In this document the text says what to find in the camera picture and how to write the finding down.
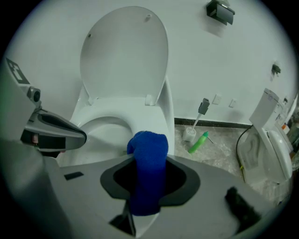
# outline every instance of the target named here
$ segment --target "raised toilet lid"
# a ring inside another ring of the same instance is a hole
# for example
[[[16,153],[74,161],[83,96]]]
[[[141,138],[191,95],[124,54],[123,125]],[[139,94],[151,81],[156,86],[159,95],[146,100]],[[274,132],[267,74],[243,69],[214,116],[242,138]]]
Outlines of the raised toilet lid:
[[[96,97],[146,97],[156,103],[165,79],[168,41],[160,19],[143,7],[124,7],[89,31],[80,57],[85,88]]]

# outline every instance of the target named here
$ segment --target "toilet brush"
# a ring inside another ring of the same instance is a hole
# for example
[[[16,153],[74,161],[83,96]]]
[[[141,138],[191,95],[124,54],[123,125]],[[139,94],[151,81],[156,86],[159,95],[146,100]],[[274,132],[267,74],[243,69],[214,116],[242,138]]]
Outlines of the toilet brush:
[[[196,126],[198,120],[200,119],[200,117],[202,115],[205,115],[207,112],[207,109],[210,105],[210,102],[207,98],[204,98],[202,100],[202,102],[200,103],[200,106],[198,108],[198,116],[197,119],[195,120],[194,124],[192,127],[187,127],[183,133],[183,140],[184,141],[189,141],[192,142],[195,139],[196,136],[196,130],[194,129],[194,127]]]

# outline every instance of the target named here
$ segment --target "blue cloth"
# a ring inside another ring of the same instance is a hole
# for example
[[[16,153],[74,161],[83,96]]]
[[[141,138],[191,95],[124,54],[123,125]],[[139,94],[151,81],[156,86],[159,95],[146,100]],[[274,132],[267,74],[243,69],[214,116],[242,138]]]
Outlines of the blue cloth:
[[[158,213],[165,190],[165,165],[168,142],[164,134],[140,131],[129,141],[127,154],[134,154],[137,169],[135,191],[130,198],[133,215]]]

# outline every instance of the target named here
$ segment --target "baseboard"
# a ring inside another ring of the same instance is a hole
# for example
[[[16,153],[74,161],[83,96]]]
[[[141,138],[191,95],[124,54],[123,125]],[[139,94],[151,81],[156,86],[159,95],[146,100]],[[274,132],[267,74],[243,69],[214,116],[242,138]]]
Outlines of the baseboard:
[[[193,119],[181,119],[174,118],[175,125],[190,125],[194,124],[195,120]],[[196,126],[207,126],[207,127],[222,127],[222,128],[240,128],[247,129],[250,125],[237,124],[237,123],[228,123],[228,122],[218,122],[218,121],[208,121],[208,120],[199,120]]]

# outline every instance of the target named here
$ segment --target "toilet paper holder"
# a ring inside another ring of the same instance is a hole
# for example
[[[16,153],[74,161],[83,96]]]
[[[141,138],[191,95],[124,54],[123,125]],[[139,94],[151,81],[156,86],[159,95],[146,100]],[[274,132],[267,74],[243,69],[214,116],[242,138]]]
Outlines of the toilet paper holder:
[[[225,25],[232,25],[235,12],[224,1],[211,0],[206,6],[206,14]]]

